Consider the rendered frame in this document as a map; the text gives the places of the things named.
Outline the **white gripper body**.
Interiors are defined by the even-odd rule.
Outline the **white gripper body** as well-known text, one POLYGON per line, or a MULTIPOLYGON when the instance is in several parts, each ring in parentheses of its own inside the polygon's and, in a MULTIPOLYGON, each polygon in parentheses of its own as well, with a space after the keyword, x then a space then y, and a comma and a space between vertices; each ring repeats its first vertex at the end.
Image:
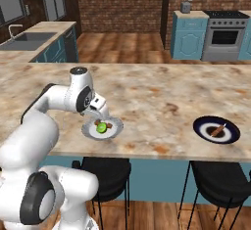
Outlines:
POLYGON ((97 108, 95 108, 93 106, 89 106, 81 114, 82 115, 90 115, 90 116, 98 118, 98 119, 106 119, 109 116, 109 111, 108 111, 107 107, 104 107, 101 110, 98 110, 97 108))

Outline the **green kiwi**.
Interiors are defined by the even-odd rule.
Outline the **green kiwi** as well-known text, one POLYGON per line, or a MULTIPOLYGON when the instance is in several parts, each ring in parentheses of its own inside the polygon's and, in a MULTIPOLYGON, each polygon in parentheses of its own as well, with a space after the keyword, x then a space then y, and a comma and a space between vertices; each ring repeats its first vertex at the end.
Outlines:
POLYGON ((107 131, 107 124, 105 122, 100 122, 96 127, 96 131, 98 133, 105 133, 107 131))

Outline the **grey plate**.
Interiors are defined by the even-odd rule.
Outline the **grey plate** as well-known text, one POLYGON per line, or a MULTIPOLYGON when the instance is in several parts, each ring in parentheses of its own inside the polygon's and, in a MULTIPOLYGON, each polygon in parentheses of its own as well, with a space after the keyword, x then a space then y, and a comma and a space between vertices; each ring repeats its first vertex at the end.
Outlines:
POLYGON ((106 119, 100 120, 102 122, 111 123, 113 127, 107 128, 107 131, 105 133, 98 133, 96 131, 97 126, 94 124, 97 119, 98 118, 92 118, 89 122, 82 126, 81 132, 85 137, 98 141, 113 139, 117 137, 124 129, 124 124, 119 118, 109 116, 106 119))

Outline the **blue island counter base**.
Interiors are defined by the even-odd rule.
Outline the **blue island counter base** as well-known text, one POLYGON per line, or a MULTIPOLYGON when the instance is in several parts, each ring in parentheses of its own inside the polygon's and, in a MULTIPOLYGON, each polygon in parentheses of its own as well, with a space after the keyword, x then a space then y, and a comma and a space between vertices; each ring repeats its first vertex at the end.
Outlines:
MULTIPOLYGON (((82 157, 48 156, 41 164, 72 167, 72 161, 82 157)), ((181 200, 188 161, 131 159, 129 196, 132 201, 179 203, 181 200)), ((241 162, 249 180, 250 162, 241 162)), ((184 202, 192 204, 196 185, 192 171, 188 176, 184 202)))

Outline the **dark blue plate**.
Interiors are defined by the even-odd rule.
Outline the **dark blue plate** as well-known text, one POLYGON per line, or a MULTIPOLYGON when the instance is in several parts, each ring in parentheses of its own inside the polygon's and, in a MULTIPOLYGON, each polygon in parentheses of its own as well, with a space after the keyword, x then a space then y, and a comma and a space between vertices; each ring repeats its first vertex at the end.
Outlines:
POLYGON ((215 144, 231 144, 240 138, 240 130, 233 122, 214 115, 203 115, 196 118, 193 122, 193 130, 202 139, 215 144), (210 136, 215 129, 225 123, 226 127, 222 132, 216 137, 210 136))

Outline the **grey fridge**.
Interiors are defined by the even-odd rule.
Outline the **grey fridge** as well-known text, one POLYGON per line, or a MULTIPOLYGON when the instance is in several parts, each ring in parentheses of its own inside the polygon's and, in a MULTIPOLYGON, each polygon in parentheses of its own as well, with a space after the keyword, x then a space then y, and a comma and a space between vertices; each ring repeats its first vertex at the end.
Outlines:
POLYGON ((58 21, 66 14, 64 0, 44 0, 44 7, 49 22, 58 21))

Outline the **brown food piece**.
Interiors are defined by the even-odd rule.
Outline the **brown food piece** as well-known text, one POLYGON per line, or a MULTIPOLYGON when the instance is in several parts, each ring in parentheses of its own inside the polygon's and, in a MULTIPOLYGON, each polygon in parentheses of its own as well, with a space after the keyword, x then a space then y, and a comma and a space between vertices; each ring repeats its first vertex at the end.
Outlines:
MULTIPOLYGON (((94 122, 94 124, 97 126, 100 122, 102 122, 102 121, 100 119, 97 119, 94 122)), ((107 122, 105 122, 105 123, 107 124, 107 128, 112 128, 113 127, 113 125, 111 123, 107 123, 107 122)))

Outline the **black bar stool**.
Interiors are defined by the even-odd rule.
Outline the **black bar stool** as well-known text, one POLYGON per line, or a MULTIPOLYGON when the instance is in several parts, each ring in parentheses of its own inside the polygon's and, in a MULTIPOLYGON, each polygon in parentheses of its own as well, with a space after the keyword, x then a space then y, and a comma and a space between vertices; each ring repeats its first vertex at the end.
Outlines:
MULTIPOLYGON (((249 172, 250 179, 247 179, 238 162, 190 161, 186 171, 183 195, 180 201, 181 205, 178 210, 179 214, 181 214, 189 171, 193 172, 197 188, 192 209, 195 210, 198 195, 201 195, 205 200, 216 206, 217 213, 221 207, 224 208, 225 214, 218 228, 218 230, 221 230, 228 210, 237 208, 237 213, 229 227, 229 229, 232 229, 243 204, 251 196, 251 171, 249 172)), ((187 228, 190 228, 192 213, 190 214, 187 228)))
POLYGON ((85 170, 97 176, 99 189, 92 202, 98 203, 100 223, 103 223, 101 204, 113 201, 125 193, 125 223, 129 216, 129 177, 131 163, 122 158, 84 157, 82 161, 73 161, 72 168, 85 170))

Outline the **blue base cupboards run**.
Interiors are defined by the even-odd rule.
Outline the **blue base cupboards run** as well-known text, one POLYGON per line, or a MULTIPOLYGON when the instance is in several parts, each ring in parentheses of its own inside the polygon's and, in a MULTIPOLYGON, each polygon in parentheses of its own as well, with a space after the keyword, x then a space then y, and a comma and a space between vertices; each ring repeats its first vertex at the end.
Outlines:
POLYGON ((77 63, 75 27, 72 26, 45 48, 32 63, 77 63))

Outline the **grey sink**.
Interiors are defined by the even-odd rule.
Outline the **grey sink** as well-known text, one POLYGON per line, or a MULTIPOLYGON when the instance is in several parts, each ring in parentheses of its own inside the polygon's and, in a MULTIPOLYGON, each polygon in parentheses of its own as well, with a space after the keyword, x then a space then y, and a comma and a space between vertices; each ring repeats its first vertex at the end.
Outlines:
POLYGON ((55 32, 24 32, 0 45, 0 51, 35 51, 55 32))

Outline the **blue base cupboard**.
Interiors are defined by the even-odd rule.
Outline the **blue base cupboard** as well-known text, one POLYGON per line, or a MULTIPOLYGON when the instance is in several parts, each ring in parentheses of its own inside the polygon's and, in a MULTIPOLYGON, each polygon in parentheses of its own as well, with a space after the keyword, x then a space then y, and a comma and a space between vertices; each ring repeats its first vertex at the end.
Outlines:
POLYGON ((251 61, 251 11, 243 11, 243 14, 249 17, 241 48, 239 51, 239 61, 251 61))
POLYGON ((173 12, 171 56, 175 60, 200 60, 209 16, 203 11, 173 12))

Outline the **brown skewer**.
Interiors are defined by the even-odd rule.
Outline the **brown skewer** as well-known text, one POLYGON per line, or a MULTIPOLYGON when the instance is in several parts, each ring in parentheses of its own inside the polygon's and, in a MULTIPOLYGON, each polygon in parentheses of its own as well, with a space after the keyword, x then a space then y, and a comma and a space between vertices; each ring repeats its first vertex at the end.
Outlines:
POLYGON ((220 132, 222 132, 224 130, 224 128, 226 127, 226 123, 224 125, 220 125, 217 129, 215 129, 212 133, 211 133, 211 137, 216 137, 220 132))

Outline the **silver tap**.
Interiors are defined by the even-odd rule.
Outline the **silver tap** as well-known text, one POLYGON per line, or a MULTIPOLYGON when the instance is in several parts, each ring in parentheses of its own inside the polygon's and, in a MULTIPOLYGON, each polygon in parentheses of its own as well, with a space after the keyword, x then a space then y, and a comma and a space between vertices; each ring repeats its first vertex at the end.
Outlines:
POLYGON ((16 37, 18 37, 22 33, 21 31, 14 33, 13 29, 14 28, 22 28, 22 27, 23 27, 22 24, 10 24, 8 26, 9 35, 12 40, 14 40, 16 37))

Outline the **grey toaster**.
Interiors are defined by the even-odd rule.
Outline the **grey toaster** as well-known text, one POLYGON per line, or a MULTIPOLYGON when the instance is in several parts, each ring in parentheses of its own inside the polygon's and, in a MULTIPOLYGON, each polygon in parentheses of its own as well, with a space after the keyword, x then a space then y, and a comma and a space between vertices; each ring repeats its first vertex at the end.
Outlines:
POLYGON ((189 1, 183 1, 180 3, 180 11, 183 14, 189 14, 191 11, 191 3, 189 1))

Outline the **silver oven with hob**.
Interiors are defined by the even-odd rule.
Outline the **silver oven with hob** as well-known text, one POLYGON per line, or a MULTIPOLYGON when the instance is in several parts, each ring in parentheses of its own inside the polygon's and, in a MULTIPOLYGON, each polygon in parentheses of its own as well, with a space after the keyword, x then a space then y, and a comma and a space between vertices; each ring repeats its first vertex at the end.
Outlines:
POLYGON ((201 60, 235 62, 249 16, 240 11, 205 11, 209 16, 201 60))

